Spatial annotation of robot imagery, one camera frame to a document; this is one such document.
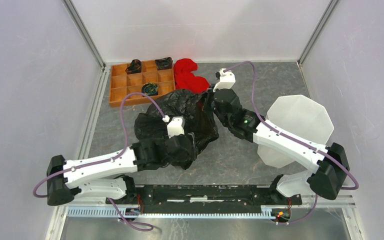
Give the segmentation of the black plastic trash bag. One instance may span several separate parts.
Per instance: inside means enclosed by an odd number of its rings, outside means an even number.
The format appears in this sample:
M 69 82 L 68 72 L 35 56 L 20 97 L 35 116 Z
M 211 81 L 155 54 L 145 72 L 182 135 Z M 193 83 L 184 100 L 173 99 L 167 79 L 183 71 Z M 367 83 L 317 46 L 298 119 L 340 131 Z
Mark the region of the black plastic trash bag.
M 195 94 L 188 89 L 174 90 L 156 99 L 145 113 L 139 113 L 134 122 L 138 139 L 130 149 L 139 172 L 157 170 L 168 165 L 188 169 L 209 143 L 219 138 L 212 112 L 203 111 L 206 94 Z M 169 137 L 161 112 L 170 118 L 184 119 L 184 133 Z

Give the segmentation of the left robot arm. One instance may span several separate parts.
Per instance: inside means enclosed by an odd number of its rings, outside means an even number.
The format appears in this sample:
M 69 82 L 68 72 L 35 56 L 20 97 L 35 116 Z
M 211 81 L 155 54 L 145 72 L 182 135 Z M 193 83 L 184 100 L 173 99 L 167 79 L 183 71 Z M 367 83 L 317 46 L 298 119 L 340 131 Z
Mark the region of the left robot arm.
M 126 150 L 87 159 L 51 158 L 46 171 L 47 204 L 60 206 L 78 198 L 111 198 L 133 203 L 137 198 L 128 173 L 172 165 L 187 169 L 197 158 L 193 133 L 140 140 Z

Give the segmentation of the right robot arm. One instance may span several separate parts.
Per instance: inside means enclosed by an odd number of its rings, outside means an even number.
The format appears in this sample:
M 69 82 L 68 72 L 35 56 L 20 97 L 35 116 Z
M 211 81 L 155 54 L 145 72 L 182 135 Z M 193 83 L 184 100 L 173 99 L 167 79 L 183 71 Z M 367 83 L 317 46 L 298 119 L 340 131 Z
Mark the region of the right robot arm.
M 232 89 L 209 88 L 202 109 L 214 113 L 235 137 L 277 150 L 306 168 L 276 177 L 268 191 L 273 203 L 282 204 L 289 197 L 307 192 L 335 200 L 344 188 L 350 171 L 342 145 L 313 143 L 283 130 L 262 115 L 243 108 Z

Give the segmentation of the white plastic trash bin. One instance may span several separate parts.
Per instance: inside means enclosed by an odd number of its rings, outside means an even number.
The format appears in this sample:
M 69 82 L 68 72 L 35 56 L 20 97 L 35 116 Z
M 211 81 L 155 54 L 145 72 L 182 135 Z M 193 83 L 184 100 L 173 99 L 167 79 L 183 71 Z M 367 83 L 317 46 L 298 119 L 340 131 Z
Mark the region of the white plastic trash bin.
M 313 144 L 326 145 L 334 131 L 325 107 L 304 95 L 278 97 L 267 111 L 266 119 Z M 297 162 L 306 169 L 310 166 L 308 161 L 293 160 L 292 156 L 264 145 L 258 146 L 257 153 L 266 165 L 275 168 L 283 168 L 292 162 Z

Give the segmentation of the red cloth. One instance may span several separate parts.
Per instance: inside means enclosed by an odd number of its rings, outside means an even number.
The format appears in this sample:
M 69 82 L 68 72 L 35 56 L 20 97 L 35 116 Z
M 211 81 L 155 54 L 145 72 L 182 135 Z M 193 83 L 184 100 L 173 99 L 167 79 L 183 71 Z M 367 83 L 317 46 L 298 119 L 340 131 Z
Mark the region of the red cloth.
M 194 94 L 205 92 L 210 84 L 204 77 L 194 74 L 197 69 L 198 64 L 190 58 L 177 60 L 173 67 L 175 88 L 187 89 Z

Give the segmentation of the black bag roll right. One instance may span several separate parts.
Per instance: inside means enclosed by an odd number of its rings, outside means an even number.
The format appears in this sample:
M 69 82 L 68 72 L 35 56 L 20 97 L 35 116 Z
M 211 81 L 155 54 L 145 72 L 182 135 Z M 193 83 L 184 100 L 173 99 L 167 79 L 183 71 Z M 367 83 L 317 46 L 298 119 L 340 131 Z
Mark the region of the black bag roll right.
M 154 60 L 155 66 L 158 71 L 171 69 L 173 66 L 172 57 L 159 58 Z

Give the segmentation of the black green bag roll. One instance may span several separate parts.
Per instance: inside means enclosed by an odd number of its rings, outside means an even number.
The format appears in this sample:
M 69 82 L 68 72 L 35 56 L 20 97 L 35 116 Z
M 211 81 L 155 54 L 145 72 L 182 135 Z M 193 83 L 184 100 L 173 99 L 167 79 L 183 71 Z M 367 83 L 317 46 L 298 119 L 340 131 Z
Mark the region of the black green bag roll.
M 158 84 L 155 82 L 147 82 L 141 87 L 141 92 L 147 96 L 157 96 Z

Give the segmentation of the black bag roll left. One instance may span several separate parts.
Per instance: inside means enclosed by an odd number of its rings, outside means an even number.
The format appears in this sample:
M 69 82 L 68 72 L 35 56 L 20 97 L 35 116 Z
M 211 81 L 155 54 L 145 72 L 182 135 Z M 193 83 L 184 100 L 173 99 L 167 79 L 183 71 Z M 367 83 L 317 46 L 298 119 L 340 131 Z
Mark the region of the black bag roll left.
M 133 59 L 126 67 L 125 72 L 127 75 L 138 74 L 142 72 L 142 61 L 139 59 Z

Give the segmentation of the wooden compartment tray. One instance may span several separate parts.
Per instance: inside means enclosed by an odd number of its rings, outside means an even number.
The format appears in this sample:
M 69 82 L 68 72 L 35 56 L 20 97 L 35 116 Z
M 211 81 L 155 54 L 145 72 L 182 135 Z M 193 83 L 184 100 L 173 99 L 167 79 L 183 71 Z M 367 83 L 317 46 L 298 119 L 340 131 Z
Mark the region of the wooden compartment tray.
M 109 105 L 119 107 L 123 99 L 131 93 L 142 93 L 145 83 L 157 83 L 158 95 L 150 96 L 154 100 L 175 90 L 173 67 L 157 70 L 155 59 L 144 60 L 141 73 L 126 74 L 125 69 L 130 64 L 115 64 L 110 69 Z

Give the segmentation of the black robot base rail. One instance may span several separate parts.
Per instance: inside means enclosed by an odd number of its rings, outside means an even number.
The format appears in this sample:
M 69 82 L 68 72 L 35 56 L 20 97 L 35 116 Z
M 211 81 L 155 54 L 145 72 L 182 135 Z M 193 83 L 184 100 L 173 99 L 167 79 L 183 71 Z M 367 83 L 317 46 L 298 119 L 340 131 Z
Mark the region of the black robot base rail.
M 144 214 L 257 214 L 262 206 L 300 206 L 301 195 L 285 197 L 273 184 L 145 184 L 127 181 L 126 195 L 113 202 L 134 205 Z

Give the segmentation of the right aluminium corner post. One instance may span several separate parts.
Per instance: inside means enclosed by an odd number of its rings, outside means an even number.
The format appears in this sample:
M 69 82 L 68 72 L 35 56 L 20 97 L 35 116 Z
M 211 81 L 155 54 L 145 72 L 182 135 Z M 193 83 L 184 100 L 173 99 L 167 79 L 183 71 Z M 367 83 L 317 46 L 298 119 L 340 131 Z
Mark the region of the right aluminium corner post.
M 337 8 L 340 0 L 330 0 L 327 7 L 325 8 L 323 14 L 321 15 L 318 23 L 316 24 L 315 29 L 313 30 L 309 40 L 307 41 L 300 57 L 297 60 L 297 64 L 301 68 L 306 59 L 308 58 L 310 52 L 312 51 L 314 45 L 322 34 L 325 26 L 327 25 L 329 19 Z

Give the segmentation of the aluminium corner post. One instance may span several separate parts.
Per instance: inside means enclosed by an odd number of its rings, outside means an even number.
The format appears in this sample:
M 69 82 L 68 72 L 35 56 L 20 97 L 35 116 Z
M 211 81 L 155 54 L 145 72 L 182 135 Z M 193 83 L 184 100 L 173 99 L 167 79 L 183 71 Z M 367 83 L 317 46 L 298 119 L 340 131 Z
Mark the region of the aluminium corner post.
M 318 23 L 316 24 L 315 29 L 313 30 L 309 40 L 307 41 L 300 57 L 297 60 L 297 64 L 301 68 L 306 59 L 308 58 L 310 52 L 312 51 L 314 45 L 322 34 L 325 26 L 327 25 L 329 19 L 337 8 L 340 0 L 330 0 L 327 7 L 325 8 L 323 14 L 321 15 Z
M 86 25 L 84 24 L 78 10 L 76 9 L 74 3 L 72 0 L 62 0 L 64 6 L 66 7 L 70 17 L 72 18 L 74 24 L 76 25 L 77 30 L 79 31 L 80 35 L 82 36 L 83 40 L 85 41 L 86 45 L 88 46 L 90 52 L 92 53 L 95 61 L 100 66 L 101 69 L 104 69 L 106 67 L 106 63 L 104 59 L 102 58 L 101 54 L 99 53 L 99 50 L 97 46 L 95 45 L 89 31 L 87 30 Z

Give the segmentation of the left aluminium corner post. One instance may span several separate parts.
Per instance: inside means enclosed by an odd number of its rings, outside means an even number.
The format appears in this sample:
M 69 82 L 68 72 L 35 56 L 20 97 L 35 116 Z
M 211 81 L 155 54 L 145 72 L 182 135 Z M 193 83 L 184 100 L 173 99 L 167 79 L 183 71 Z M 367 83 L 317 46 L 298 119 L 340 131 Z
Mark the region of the left aluminium corner post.
M 104 59 L 102 58 L 101 54 L 99 53 L 99 50 L 97 46 L 95 45 L 89 31 L 87 30 L 86 25 L 84 24 L 78 10 L 76 9 L 74 3 L 72 0 L 62 0 L 64 6 L 66 7 L 70 17 L 72 18 L 74 24 L 76 25 L 77 30 L 79 31 L 80 35 L 82 36 L 83 40 L 85 41 L 86 45 L 88 46 L 90 52 L 92 53 L 95 61 L 100 66 L 101 69 L 104 69 L 106 67 L 106 63 Z

